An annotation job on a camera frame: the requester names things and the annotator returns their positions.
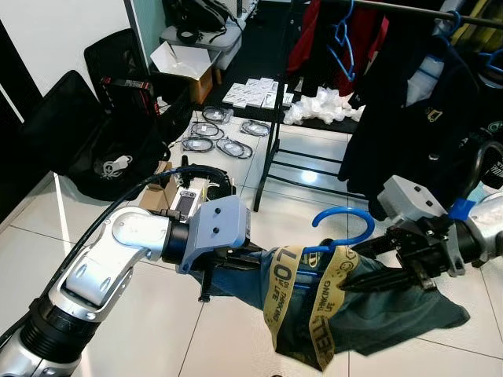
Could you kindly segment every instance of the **yellow label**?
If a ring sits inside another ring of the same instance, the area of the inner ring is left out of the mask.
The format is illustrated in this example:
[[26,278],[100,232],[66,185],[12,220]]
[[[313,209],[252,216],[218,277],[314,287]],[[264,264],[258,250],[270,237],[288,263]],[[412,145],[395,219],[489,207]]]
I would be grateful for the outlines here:
[[358,254],[348,247],[337,247],[320,280],[309,320],[309,332],[322,370],[329,365],[336,352],[329,319],[344,303],[345,292],[340,290],[338,285],[346,279],[347,274],[353,271],[358,263]]
[[269,290],[264,302],[264,320],[273,338],[274,349],[277,333],[285,318],[293,293],[297,269],[304,246],[286,246],[276,250],[269,271]]

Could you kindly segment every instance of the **robotic arm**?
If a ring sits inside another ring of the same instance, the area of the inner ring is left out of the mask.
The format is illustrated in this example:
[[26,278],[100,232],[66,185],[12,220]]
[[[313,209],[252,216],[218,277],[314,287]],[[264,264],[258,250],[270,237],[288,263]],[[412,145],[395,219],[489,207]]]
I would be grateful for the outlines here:
[[[432,277],[444,271],[460,275],[464,263],[503,253],[503,196],[474,208],[465,221],[449,218],[426,188],[402,178],[387,182],[380,200],[395,225],[384,237],[354,249],[370,256],[395,249],[403,269],[364,275],[343,289],[412,284],[431,289]],[[162,258],[174,263],[178,273],[201,271],[202,302],[209,301],[215,267],[260,267],[250,253],[262,249],[250,243],[250,212],[237,196],[203,203],[187,222],[180,220],[175,211],[157,215],[125,207],[97,221],[103,222],[97,241],[75,254],[47,292],[33,301],[27,319],[5,344],[0,340],[0,377],[70,376],[142,258]]]

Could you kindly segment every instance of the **clothing rack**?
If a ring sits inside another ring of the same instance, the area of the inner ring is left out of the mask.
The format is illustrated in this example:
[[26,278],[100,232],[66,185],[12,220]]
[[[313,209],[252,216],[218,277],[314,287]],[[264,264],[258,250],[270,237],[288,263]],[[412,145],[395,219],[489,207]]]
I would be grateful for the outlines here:
[[[344,2],[349,4],[351,0],[322,0],[323,2]],[[385,12],[396,12],[396,13],[408,13],[408,14],[414,14],[417,16],[424,16],[428,18],[438,18],[442,20],[456,20],[457,16],[448,13],[448,12],[440,12],[436,10],[430,10],[430,9],[422,9],[422,8],[415,8],[412,6],[406,6],[406,5],[396,5],[396,4],[391,4],[391,3],[386,3],[386,2],[373,2],[370,0],[353,0],[354,1],[354,6],[359,6],[362,8],[369,8],[369,9],[379,9],[383,10]],[[276,161],[274,160],[274,157],[277,153],[288,153],[291,155],[296,155],[296,156],[303,156],[307,157],[310,159],[319,159],[321,161],[327,161],[330,163],[338,163],[341,164],[342,161],[338,159],[328,159],[322,156],[312,156],[306,153],[302,152],[296,152],[296,151],[290,151],[288,149],[283,149],[280,148],[280,127],[281,127],[281,112],[282,110],[282,104],[283,104],[283,96],[284,96],[284,91],[285,91],[285,83],[286,83],[286,67],[288,66],[288,47],[291,45],[291,41],[287,40],[287,37],[289,36],[290,38],[295,34],[294,31],[295,29],[299,26],[296,24],[292,17],[293,9],[294,9],[294,4],[296,3],[296,0],[291,0],[290,1],[290,9],[288,11],[288,17],[287,17],[287,24],[284,29],[284,34],[283,34],[283,39],[282,39],[282,47],[281,47],[281,58],[282,58],[282,65],[284,67],[283,72],[281,72],[278,76],[278,88],[277,88],[277,96],[276,96],[276,103],[274,105],[274,117],[273,121],[271,122],[271,128],[270,128],[270,133],[269,133],[269,139],[267,141],[267,150],[266,150],[266,158],[264,162],[264,168],[263,168],[263,173],[262,177],[260,178],[260,183],[259,187],[257,188],[257,193],[255,194],[255,202],[253,205],[253,211],[258,211],[260,208],[260,200],[262,199],[262,194],[264,190],[264,186],[266,184],[267,178],[273,178],[278,181],[283,181],[292,185],[297,185],[300,187],[305,187],[308,189],[315,189],[318,191],[323,191],[323,192],[330,192],[332,194],[337,194],[341,196],[348,196],[351,198],[357,198],[357,199],[363,199],[365,200],[365,197],[362,195],[358,194],[353,194],[351,192],[341,192],[337,190],[332,190],[329,188],[323,188],[323,187],[318,187],[314,185],[306,185],[304,183],[300,183],[297,181],[292,181],[290,179],[278,177],[277,175],[270,174],[269,170],[272,165],[280,165],[280,166],[285,166],[285,167],[291,167],[294,169],[299,169],[299,170],[308,170],[312,171],[317,174],[324,174],[328,175],[330,177],[337,177],[337,173],[332,173],[328,171],[323,171],[323,170],[317,170],[317,169],[311,169],[309,167],[303,167],[300,165],[294,165],[291,163],[283,163],[281,161]],[[479,26],[484,26],[484,27],[492,27],[496,29],[502,29],[503,30],[503,23],[498,22],[495,20],[486,20],[482,18],[475,18],[471,16],[461,16],[461,25],[462,24],[474,24],[474,25],[479,25]]]

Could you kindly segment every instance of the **black backpack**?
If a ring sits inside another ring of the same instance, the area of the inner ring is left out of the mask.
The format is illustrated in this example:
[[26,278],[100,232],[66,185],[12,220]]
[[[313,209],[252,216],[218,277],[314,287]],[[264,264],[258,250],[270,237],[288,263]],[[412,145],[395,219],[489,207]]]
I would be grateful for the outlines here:
[[213,38],[215,39],[226,33],[227,18],[241,29],[229,8],[217,0],[164,0],[164,6],[171,22],[178,28],[178,36],[185,31],[193,34],[199,31],[220,31]]

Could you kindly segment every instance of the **tile floor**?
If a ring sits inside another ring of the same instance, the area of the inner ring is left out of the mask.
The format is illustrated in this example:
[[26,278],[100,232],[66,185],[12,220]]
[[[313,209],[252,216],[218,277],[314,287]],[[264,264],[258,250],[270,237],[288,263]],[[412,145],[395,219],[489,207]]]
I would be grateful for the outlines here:
[[[223,128],[231,137],[254,148],[252,159],[237,160],[214,150],[207,154],[189,153],[189,161],[227,170],[238,185],[238,195],[251,207],[267,140],[239,133],[241,121],[234,118]],[[284,126],[281,142],[289,149],[341,159],[348,137]],[[179,145],[174,146],[175,166],[179,165],[181,154]],[[279,160],[320,170],[337,169],[335,164],[294,155],[281,156]],[[326,176],[303,174],[280,166],[272,172],[345,190],[345,184],[338,181],[334,184],[334,180]],[[260,211],[251,216],[252,240],[264,248],[286,243],[315,245],[329,236],[354,236],[364,226],[357,218],[339,216],[323,221],[316,229],[310,227],[319,211],[348,204],[365,208],[362,201],[272,179],[267,181],[265,190]],[[80,195],[68,179],[56,177],[0,234],[0,331],[24,313],[64,254],[107,205]],[[374,236],[382,234],[387,226],[386,222],[377,224]],[[383,261],[388,265],[397,264],[392,255],[384,255]],[[260,311],[236,298],[214,298],[208,304],[200,304],[198,284],[173,269],[172,265],[162,263],[137,265],[132,283],[86,348],[83,362],[74,375],[321,375],[273,351]],[[472,318],[465,326],[431,331],[370,357],[353,352],[338,354],[323,375],[502,377],[503,259],[492,261],[481,270],[470,269],[463,278],[443,277],[439,279],[439,289],[470,312]]]

